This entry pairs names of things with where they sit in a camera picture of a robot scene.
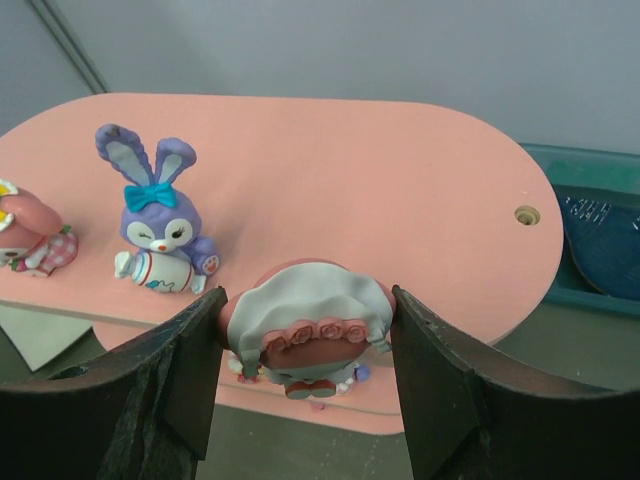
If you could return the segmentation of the pink doll green bow toy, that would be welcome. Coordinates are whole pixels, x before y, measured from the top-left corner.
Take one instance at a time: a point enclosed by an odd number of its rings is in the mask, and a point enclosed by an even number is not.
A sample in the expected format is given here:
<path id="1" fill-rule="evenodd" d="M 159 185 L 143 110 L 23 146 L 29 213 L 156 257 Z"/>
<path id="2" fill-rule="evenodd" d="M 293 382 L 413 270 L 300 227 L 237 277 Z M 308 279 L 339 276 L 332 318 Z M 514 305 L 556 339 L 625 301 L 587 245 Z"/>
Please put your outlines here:
<path id="1" fill-rule="evenodd" d="M 75 260 L 78 238 L 60 215 L 31 192 L 1 180 L 1 266 L 48 277 Z"/>

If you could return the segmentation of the pink bonnet melody toy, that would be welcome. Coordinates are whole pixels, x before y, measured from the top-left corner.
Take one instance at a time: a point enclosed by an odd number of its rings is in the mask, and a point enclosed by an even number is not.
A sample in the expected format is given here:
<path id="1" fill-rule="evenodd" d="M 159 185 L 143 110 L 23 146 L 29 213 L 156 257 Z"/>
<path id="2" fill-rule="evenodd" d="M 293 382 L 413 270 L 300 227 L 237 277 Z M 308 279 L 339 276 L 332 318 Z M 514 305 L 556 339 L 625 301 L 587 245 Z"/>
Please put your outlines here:
<path id="1" fill-rule="evenodd" d="M 233 297 L 217 325 L 246 379 L 263 372 L 290 400 L 329 398 L 369 348 L 391 349 L 396 311 L 375 278 L 321 259 L 286 262 Z"/>

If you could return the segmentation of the purple long-ear bunny toy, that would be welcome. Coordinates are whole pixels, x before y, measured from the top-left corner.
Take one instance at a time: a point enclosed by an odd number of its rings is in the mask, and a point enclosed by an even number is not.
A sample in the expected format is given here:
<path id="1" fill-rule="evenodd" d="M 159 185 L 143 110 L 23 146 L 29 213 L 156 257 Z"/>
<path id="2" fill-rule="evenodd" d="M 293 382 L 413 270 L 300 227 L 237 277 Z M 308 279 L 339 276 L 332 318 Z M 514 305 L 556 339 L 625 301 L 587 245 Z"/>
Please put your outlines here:
<path id="1" fill-rule="evenodd" d="M 341 376 L 341 381 L 336 383 L 338 396 L 348 395 L 357 385 L 366 382 L 371 377 L 371 369 L 365 363 L 354 362 Z"/>

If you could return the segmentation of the purple bunny striped shirt toy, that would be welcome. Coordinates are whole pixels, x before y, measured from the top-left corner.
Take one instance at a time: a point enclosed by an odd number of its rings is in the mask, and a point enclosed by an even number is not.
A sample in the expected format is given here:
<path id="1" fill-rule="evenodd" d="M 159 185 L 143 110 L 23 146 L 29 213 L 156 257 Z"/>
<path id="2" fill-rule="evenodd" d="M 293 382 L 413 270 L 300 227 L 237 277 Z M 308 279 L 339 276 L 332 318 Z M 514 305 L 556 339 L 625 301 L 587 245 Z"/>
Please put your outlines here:
<path id="1" fill-rule="evenodd" d="M 220 256 L 214 240 L 202 233 L 192 201 L 173 186 L 196 163 L 195 150 L 178 138 L 165 138 L 151 164 L 138 134 L 116 124 L 101 126 L 95 142 L 100 158 L 129 182 L 120 235 L 138 251 L 115 255 L 114 276 L 159 293 L 202 293 Z"/>

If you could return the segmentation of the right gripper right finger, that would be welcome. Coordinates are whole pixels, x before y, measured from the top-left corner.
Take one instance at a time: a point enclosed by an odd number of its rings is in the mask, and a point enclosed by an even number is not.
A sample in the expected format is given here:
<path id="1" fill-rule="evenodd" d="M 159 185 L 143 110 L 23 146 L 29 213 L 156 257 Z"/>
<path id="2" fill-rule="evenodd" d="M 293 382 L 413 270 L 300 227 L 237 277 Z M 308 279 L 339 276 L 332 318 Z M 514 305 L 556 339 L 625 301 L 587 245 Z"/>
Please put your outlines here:
<path id="1" fill-rule="evenodd" d="M 416 479 L 636 479 L 639 393 L 528 366 L 394 287 L 393 361 Z"/>

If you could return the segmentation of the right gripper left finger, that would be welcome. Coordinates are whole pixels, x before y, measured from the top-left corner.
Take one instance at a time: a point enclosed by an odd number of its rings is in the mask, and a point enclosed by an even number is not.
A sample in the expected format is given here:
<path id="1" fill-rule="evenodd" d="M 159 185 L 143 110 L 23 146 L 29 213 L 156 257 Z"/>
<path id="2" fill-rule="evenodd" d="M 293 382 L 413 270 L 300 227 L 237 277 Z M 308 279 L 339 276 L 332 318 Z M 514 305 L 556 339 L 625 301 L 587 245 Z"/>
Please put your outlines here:
<path id="1" fill-rule="evenodd" d="M 44 380 L 1 387 L 4 479 L 193 479 L 206 456 L 227 301 L 170 320 Z"/>

